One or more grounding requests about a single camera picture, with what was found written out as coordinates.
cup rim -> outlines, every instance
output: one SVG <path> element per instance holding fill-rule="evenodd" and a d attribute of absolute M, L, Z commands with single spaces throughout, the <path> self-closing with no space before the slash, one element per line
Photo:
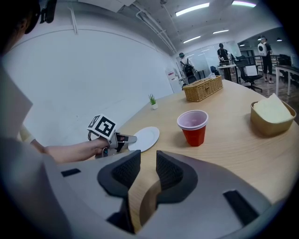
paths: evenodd
<path fill-rule="evenodd" d="M 188 113 L 191 113 L 191 112 L 203 112 L 206 114 L 206 120 L 201 123 L 200 125 L 197 125 L 197 126 L 192 126 L 192 127 L 184 127 L 184 126 L 181 126 L 178 121 L 179 119 L 184 116 L 185 114 L 188 114 Z M 200 129 L 200 128 L 203 128 L 206 124 L 207 124 L 207 121 L 209 120 L 209 115 L 207 114 L 207 112 L 203 111 L 203 110 L 190 110 L 190 111 L 187 111 L 185 113 L 182 113 L 178 119 L 177 119 L 177 124 L 178 126 L 181 128 L 181 129 L 185 129 L 185 130 L 197 130 L 197 129 Z"/>

forearm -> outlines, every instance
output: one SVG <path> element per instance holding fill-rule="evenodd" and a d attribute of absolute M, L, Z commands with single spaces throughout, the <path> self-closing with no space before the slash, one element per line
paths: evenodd
<path fill-rule="evenodd" d="M 92 140 L 70 146 L 44 147 L 44 153 L 51 155 L 57 163 L 77 162 L 99 153 L 99 141 Z"/>

white plant pot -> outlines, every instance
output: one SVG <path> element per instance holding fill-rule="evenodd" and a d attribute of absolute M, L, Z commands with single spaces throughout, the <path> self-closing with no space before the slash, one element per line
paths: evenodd
<path fill-rule="evenodd" d="M 153 110 L 156 110 L 158 108 L 158 103 L 155 103 L 154 105 L 151 105 L 151 107 L 153 108 Z"/>

black and white marker cube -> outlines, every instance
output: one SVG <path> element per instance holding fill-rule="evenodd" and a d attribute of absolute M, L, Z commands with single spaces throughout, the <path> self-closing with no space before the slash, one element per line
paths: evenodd
<path fill-rule="evenodd" d="M 91 131 L 96 136 L 102 136 L 110 139 L 116 129 L 116 123 L 109 119 L 104 114 L 96 115 L 90 122 L 87 130 Z"/>

small green plant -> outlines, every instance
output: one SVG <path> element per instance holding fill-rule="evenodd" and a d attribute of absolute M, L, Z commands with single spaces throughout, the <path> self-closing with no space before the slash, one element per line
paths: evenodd
<path fill-rule="evenodd" d="M 149 101 L 150 101 L 150 104 L 151 105 L 154 105 L 156 103 L 156 99 L 155 97 L 153 96 L 153 94 L 150 94 L 149 95 Z"/>

